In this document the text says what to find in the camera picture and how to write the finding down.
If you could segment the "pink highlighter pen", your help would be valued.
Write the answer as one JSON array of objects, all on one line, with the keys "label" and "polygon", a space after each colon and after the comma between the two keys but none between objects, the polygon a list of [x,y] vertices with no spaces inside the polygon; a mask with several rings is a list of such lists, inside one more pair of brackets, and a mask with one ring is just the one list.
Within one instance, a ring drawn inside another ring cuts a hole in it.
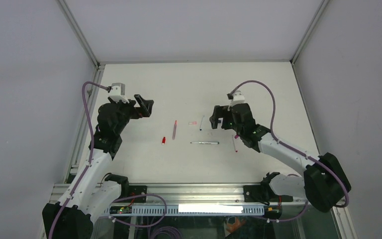
[{"label": "pink highlighter pen", "polygon": [[178,125],[178,121],[175,120],[174,126],[173,126],[172,140],[175,140],[175,138],[176,138],[177,125]]}]

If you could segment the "white pen with magenta cap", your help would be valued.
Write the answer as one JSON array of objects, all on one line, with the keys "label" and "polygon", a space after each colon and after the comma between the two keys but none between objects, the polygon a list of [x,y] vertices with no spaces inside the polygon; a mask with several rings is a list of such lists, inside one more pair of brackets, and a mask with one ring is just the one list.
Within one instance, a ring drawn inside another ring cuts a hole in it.
[{"label": "white pen with magenta cap", "polygon": [[196,141],[196,142],[190,142],[190,144],[203,144],[203,145],[218,145],[220,142],[218,141]]}]

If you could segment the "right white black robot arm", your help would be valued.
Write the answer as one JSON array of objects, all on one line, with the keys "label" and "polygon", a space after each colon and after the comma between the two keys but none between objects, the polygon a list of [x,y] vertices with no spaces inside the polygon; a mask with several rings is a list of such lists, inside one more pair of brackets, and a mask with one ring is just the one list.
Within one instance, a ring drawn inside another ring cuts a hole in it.
[{"label": "right white black robot arm", "polygon": [[255,200],[268,204],[282,195],[304,198],[321,212],[339,207],[341,199],[348,201],[352,186],[335,155],[316,156],[280,140],[271,129],[255,122],[247,103],[216,105],[209,121],[212,129],[235,131],[247,148],[273,157],[298,173],[267,173],[253,194]]}]

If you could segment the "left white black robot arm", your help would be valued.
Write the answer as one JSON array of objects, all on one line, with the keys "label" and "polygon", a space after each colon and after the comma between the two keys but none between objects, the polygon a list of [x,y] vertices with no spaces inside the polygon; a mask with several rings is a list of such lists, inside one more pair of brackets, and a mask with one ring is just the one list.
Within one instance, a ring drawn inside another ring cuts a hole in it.
[{"label": "left white black robot arm", "polygon": [[108,97],[100,106],[97,125],[89,145],[89,159],[79,168],[65,193],[54,204],[48,203],[42,211],[45,233],[49,239],[89,239],[96,221],[106,213],[116,200],[124,202],[130,189],[125,176],[110,174],[102,189],[96,190],[102,174],[109,168],[121,144],[120,134],[130,120],[148,118],[153,100],[139,94],[123,102],[118,97]]}]

